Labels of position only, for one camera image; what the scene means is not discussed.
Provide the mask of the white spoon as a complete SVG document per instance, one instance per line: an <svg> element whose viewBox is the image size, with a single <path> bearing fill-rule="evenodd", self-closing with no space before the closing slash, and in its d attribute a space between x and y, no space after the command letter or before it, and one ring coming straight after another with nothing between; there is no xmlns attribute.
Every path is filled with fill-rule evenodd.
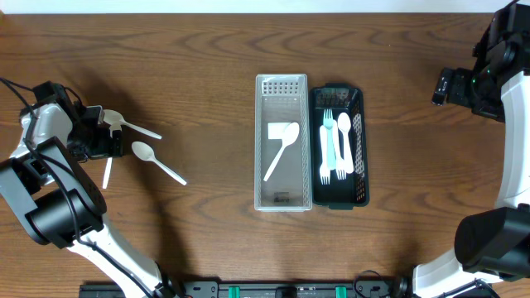
<svg viewBox="0 0 530 298"><path fill-rule="evenodd" d="M354 172L354 163L352 157L352 151L349 141L349 131L351 129L351 121L347 113L341 113L338 117L338 129L342 132L343 136L343 155L345 162L345 171L347 174Z"/></svg>
<svg viewBox="0 0 530 298"><path fill-rule="evenodd" d="M111 109L104 110L104 121L109 125L114 125L114 124L119 125L119 126L125 125L149 137L153 137L156 139L162 139L162 136L155 132L152 132L150 130L147 130L146 128L139 127L138 125L127 122L121 113L111 110Z"/></svg>
<svg viewBox="0 0 530 298"><path fill-rule="evenodd" d="M135 141L132 143L133 154L142 161L150 161L165 171L171 178L182 185L187 185L187 182L171 168L160 162L154 153L154 150L145 142Z"/></svg>
<svg viewBox="0 0 530 298"><path fill-rule="evenodd" d="M269 166L267 173L263 178L264 181L268 181L268 179L270 178L285 149L297 140L299 131L300 126L298 123L290 123L286 126L282 134L282 147L280 148L275 158L273 159L271 165Z"/></svg>

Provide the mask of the white spoon vertical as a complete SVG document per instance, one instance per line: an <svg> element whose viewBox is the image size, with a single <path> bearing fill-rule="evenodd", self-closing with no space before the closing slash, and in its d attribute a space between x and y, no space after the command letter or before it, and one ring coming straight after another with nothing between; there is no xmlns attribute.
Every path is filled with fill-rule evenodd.
<svg viewBox="0 0 530 298"><path fill-rule="evenodd" d="M112 124L109 128L110 131L110 137L112 138L112 146L111 146L111 152L110 156L107 159L107 163L104 170L104 179L103 179L103 188L106 189L108 187L108 181L111 174L112 164L113 164L113 158L115 156L120 156L122 152L121 143L122 143L122 128L120 124Z"/></svg>

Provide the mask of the black plastic basket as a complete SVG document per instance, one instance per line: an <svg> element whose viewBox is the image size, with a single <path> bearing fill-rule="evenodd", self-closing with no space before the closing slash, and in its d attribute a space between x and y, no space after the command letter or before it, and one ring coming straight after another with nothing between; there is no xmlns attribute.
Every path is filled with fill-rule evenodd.
<svg viewBox="0 0 530 298"><path fill-rule="evenodd" d="M364 119L364 96L361 89L346 83L328 83L310 91L311 165L313 202L330 209L351 210L369 203L369 174ZM347 113L351 121L349 141L354 172L345 180L338 180L335 170L330 171L330 184L320 182L320 126L326 109L332 111L338 124L341 113ZM343 155L343 136L339 130L340 153Z"/></svg>

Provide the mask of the white fork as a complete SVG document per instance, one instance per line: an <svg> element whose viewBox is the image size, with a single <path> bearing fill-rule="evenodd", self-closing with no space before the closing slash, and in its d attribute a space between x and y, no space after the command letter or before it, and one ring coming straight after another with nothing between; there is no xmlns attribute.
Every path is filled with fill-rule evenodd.
<svg viewBox="0 0 530 298"><path fill-rule="evenodd" d="M339 139L339 129L338 124L335 120L332 121L332 140L333 140L333 146L335 150L335 159L336 159L336 165L335 165L335 173L337 175L338 180L345 180L346 179L346 170L345 170L345 161L341 156L340 153L340 139Z"/></svg>
<svg viewBox="0 0 530 298"><path fill-rule="evenodd" d="M326 109L324 111L323 115L323 125L326 129L327 134L327 165L328 168L332 171L336 169L336 156L335 156L335 149L334 149L334 143L333 143L333 116L332 111L330 109Z"/></svg>
<svg viewBox="0 0 530 298"><path fill-rule="evenodd" d="M320 165L320 182L322 185L330 184L330 168L328 167L328 149L327 149L327 129L321 125L319 129L320 134L320 149L322 162Z"/></svg>

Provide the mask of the clear plastic basket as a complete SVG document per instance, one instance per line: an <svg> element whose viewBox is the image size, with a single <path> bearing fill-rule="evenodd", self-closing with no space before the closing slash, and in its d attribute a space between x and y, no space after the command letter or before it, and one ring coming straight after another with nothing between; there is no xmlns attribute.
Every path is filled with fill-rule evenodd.
<svg viewBox="0 0 530 298"><path fill-rule="evenodd" d="M254 208L304 212L312 208L310 116L305 74L258 74L255 81ZM267 139L269 123L298 123L297 140L282 153L268 181L263 178L281 140Z"/></svg>

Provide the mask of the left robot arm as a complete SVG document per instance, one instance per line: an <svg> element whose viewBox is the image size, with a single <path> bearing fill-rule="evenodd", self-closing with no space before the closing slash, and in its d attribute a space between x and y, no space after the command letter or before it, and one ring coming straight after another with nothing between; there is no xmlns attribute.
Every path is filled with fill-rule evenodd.
<svg viewBox="0 0 530 298"><path fill-rule="evenodd" d="M186 289L137 251L111 224L98 186L81 167L123 154L123 121L85 106L62 84L32 87L19 114L22 135L1 164L1 196L30 238L86 258L126 297L183 297Z"/></svg>

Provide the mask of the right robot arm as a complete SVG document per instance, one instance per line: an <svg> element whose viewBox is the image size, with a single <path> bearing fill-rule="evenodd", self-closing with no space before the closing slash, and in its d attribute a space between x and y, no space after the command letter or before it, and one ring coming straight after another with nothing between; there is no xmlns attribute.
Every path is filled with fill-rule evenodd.
<svg viewBox="0 0 530 298"><path fill-rule="evenodd" d="M529 6L495 12L472 56L470 70L441 71L431 101L504 124L498 196L460 221L449 251L414 267L403 296L495 297L493 284L529 277Z"/></svg>

